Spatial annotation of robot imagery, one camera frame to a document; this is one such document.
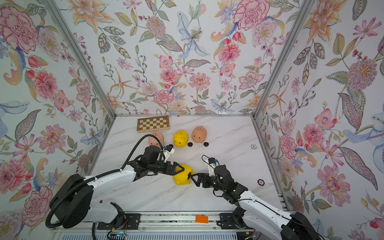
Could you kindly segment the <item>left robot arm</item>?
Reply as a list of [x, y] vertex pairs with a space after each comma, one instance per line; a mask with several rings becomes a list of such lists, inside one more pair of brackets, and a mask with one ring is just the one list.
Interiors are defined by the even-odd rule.
[[182, 173], [184, 167], [167, 160], [174, 151], [171, 146], [165, 150], [149, 146], [142, 155], [118, 169], [96, 176], [70, 176], [50, 202], [46, 227], [69, 229], [82, 222], [95, 222], [119, 228], [127, 221], [124, 210], [115, 202], [100, 199], [100, 196], [143, 177]]

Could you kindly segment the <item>yellow piggy bank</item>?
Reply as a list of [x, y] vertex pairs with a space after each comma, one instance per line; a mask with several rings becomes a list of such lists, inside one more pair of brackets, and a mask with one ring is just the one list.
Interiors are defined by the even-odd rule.
[[176, 147], [184, 148], [189, 141], [189, 135], [185, 130], [176, 132], [173, 136], [173, 144]]
[[189, 185], [191, 183], [191, 175], [193, 175], [193, 169], [188, 165], [181, 165], [184, 170], [181, 173], [173, 176], [174, 182], [178, 186]]

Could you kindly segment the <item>orange tag on rail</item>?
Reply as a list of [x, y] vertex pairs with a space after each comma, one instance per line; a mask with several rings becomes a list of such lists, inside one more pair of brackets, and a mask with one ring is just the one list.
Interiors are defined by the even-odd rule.
[[208, 224], [209, 223], [209, 217], [208, 216], [196, 216], [195, 223]]

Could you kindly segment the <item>pink piggy bank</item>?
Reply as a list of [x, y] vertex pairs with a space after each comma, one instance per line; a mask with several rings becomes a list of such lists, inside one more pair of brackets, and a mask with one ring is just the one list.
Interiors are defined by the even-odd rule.
[[152, 137], [149, 137], [149, 146], [156, 146], [162, 148], [164, 145], [164, 135], [160, 132], [151, 133]]
[[195, 143], [203, 144], [207, 138], [207, 130], [203, 126], [196, 127], [192, 132], [192, 140]]

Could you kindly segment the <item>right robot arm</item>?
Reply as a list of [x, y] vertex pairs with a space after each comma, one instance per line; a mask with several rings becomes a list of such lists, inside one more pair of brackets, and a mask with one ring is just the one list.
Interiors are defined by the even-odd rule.
[[197, 187], [221, 191], [221, 198], [236, 208], [233, 220], [238, 228], [254, 229], [271, 240], [322, 240], [307, 217], [280, 210], [263, 201], [236, 182], [225, 165], [213, 167], [211, 173], [188, 174]]

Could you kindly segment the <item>wooden chessboard box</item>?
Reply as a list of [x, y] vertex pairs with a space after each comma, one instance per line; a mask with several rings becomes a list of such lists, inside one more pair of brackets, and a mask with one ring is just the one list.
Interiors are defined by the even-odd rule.
[[169, 130], [170, 121], [168, 116], [157, 116], [150, 118], [142, 118], [137, 121], [137, 132], [146, 133], [154, 131]]

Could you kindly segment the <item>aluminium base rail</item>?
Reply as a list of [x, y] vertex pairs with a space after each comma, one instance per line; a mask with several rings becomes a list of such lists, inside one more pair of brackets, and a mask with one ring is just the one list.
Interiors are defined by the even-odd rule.
[[[195, 223], [196, 216], [208, 216], [208, 224]], [[113, 210], [111, 213], [106, 211], [95, 212], [88, 211], [81, 213], [49, 213], [45, 225], [49, 229], [63, 227], [65, 229], [73, 228], [80, 223], [96, 223], [99, 230], [145, 230], [145, 229], [169, 229], [169, 228], [187, 228], [202, 230], [218, 229], [221, 231], [229, 230], [236, 232], [249, 232], [254, 229], [238, 228], [233, 220], [233, 212], [204, 212], [204, 213], [128, 213]]]

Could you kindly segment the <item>round table hole cap near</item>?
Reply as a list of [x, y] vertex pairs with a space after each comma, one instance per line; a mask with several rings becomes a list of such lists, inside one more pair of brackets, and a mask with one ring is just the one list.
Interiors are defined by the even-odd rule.
[[258, 184], [259, 184], [259, 186], [264, 186], [265, 185], [265, 181], [262, 180], [262, 179], [259, 179], [258, 180]]

